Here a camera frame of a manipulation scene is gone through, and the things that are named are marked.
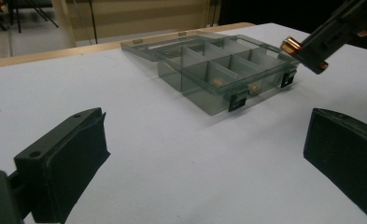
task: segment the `floor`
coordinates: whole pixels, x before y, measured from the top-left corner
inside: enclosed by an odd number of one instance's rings
[[[7,31],[0,29],[0,58],[64,48],[60,30],[52,22],[44,21],[34,9],[20,9],[21,33],[16,19],[13,25],[9,25],[7,9],[3,10]],[[43,10],[56,21],[52,7]]]

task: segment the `white tabletop surface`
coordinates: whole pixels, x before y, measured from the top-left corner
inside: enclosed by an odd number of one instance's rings
[[[223,33],[277,47],[307,37],[271,23]],[[285,91],[213,117],[158,78],[156,63],[120,49],[1,67],[0,170],[11,174],[16,154],[99,106],[111,156],[67,223],[365,224],[303,158],[314,107],[367,123],[367,50],[344,46],[328,63],[319,76],[300,65]]]

